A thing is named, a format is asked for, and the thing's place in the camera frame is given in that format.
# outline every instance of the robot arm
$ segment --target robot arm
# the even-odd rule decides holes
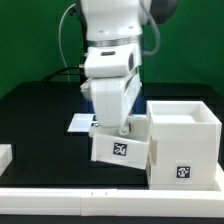
[[[82,92],[87,86],[101,127],[128,134],[122,130],[127,130],[127,118],[141,88],[142,25],[148,23],[151,5],[157,14],[158,10],[152,0],[79,0],[77,5],[89,43],[84,65],[89,80]]]

